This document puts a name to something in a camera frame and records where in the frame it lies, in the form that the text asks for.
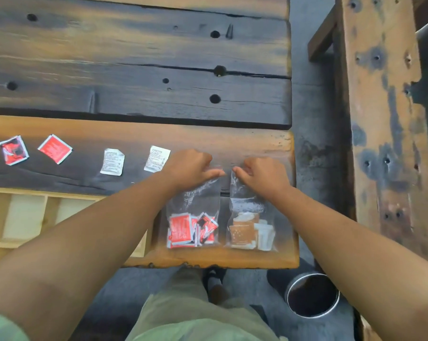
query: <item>black bucket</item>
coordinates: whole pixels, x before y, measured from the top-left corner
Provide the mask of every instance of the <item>black bucket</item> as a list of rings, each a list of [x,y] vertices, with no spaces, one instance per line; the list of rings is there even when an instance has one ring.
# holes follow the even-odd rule
[[[304,260],[299,268],[269,269],[268,282],[296,315],[319,318],[335,309],[340,292],[328,276]]]

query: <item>black shoe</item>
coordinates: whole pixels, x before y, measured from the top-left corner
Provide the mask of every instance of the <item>black shoe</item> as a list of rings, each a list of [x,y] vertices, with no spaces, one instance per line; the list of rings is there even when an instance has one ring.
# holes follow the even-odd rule
[[[223,278],[225,277],[225,274],[227,273],[227,270],[225,268],[220,268],[217,265],[211,265],[209,268],[203,269],[203,286],[206,292],[208,292],[207,289],[207,282],[210,277],[215,277],[220,280],[220,282],[223,284]]]

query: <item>hand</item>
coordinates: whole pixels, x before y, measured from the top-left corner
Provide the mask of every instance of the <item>hand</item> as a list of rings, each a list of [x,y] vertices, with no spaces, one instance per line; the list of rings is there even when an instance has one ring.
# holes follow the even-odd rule
[[[233,171],[242,183],[257,194],[272,202],[276,195],[291,189],[285,166],[278,160],[266,158],[246,158],[245,170],[233,167]]]
[[[161,173],[171,177],[178,192],[193,189],[207,180],[225,176],[222,169],[209,169],[212,155],[186,149],[172,153]]]

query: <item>gray floor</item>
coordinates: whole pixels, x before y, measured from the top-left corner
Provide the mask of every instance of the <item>gray floor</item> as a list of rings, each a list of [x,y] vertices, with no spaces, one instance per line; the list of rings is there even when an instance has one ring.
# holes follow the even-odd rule
[[[340,158],[334,117],[333,58],[326,55],[315,64],[307,59],[308,41],[333,4],[334,0],[291,0],[290,20],[297,186],[336,209]],[[301,257],[313,262],[312,254],[302,242]],[[149,294],[157,292],[175,270],[120,269],[97,295],[74,339],[94,339],[86,331],[90,335],[96,331],[98,340],[123,339],[124,331],[136,321]],[[244,297],[248,304],[262,305],[269,325],[279,336],[295,341],[353,340],[353,312],[345,300],[331,315],[307,321],[285,306],[268,285],[265,270],[229,270],[224,284],[232,295]]]

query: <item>plastic bag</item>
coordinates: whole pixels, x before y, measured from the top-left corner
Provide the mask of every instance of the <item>plastic bag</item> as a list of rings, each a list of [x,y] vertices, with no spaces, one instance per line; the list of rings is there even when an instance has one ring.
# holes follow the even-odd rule
[[[275,207],[231,173],[227,246],[237,249],[276,251]]]
[[[218,245],[220,178],[173,197],[166,207],[167,247]]]

